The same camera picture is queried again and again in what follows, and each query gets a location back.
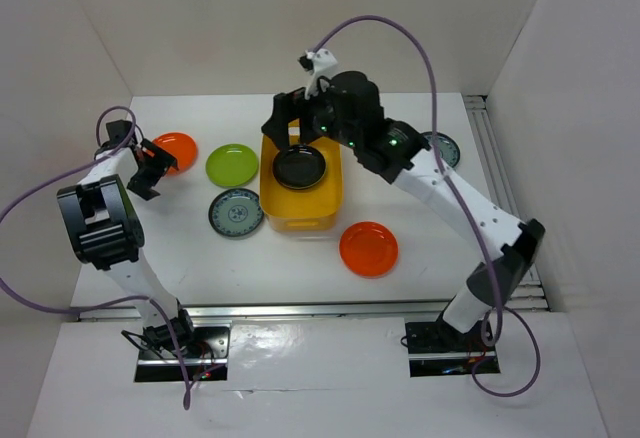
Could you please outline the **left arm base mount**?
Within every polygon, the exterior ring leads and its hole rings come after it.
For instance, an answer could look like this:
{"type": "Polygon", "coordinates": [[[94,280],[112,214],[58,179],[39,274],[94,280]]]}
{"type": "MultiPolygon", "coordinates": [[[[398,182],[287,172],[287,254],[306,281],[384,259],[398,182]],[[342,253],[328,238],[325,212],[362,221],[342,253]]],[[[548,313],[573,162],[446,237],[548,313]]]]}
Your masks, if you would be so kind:
{"type": "MultiPolygon", "coordinates": [[[[175,351],[154,347],[143,334],[122,330],[121,335],[137,350],[135,383],[181,382],[182,372],[175,351]]],[[[195,324],[193,340],[181,348],[189,380],[226,381],[231,324],[195,324]]]]}

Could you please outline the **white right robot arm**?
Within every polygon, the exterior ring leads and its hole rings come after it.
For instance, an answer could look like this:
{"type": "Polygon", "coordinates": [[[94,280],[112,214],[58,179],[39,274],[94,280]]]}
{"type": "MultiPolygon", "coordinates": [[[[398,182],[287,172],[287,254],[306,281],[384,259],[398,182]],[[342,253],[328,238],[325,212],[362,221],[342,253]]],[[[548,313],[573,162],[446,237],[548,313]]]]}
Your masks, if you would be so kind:
{"type": "Polygon", "coordinates": [[[476,323],[503,309],[533,265],[545,235],[537,220],[507,213],[442,161],[434,140],[411,125],[386,117],[376,84],[358,71],[321,77],[321,89],[273,98],[262,132],[278,149],[289,146],[289,124],[298,121],[300,140],[328,138],[353,151],[359,164],[426,204],[460,237],[480,249],[481,261],[439,315],[436,337],[460,349],[476,323]]]}

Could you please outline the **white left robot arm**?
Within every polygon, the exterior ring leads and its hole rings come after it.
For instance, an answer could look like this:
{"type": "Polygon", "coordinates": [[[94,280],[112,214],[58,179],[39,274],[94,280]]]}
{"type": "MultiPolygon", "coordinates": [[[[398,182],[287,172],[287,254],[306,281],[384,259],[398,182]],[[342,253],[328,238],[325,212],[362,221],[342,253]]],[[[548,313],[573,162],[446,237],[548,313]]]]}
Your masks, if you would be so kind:
{"type": "Polygon", "coordinates": [[[77,184],[60,189],[57,203],[78,260],[104,272],[128,296],[142,296],[135,308],[143,320],[147,348],[176,357],[196,348],[197,332],[179,300],[161,284],[144,256],[145,235],[130,196],[159,196],[155,186],[176,158],[147,139],[135,137],[134,124],[106,124],[99,163],[77,184]]]}

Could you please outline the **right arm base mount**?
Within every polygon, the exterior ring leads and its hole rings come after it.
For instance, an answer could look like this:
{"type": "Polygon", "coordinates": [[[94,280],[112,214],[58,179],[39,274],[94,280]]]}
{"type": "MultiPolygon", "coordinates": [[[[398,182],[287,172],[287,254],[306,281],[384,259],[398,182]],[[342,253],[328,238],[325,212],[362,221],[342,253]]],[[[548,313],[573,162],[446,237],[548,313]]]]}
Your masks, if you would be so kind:
{"type": "Polygon", "coordinates": [[[405,323],[400,344],[408,352],[411,378],[470,375],[477,366],[478,374],[498,374],[500,365],[494,347],[482,338],[493,339],[491,326],[482,333],[481,322],[466,334],[449,333],[436,321],[405,323]]]}

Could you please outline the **black plate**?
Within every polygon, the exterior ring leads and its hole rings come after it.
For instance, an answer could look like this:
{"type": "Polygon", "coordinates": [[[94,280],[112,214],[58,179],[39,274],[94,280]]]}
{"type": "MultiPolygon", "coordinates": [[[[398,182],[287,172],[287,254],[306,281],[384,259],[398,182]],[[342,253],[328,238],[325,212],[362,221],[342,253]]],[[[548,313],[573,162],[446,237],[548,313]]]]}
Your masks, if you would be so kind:
{"type": "Polygon", "coordinates": [[[276,154],[272,172],[276,181],[285,188],[305,190],[324,178],[326,160],[316,148],[295,144],[276,154]]]}

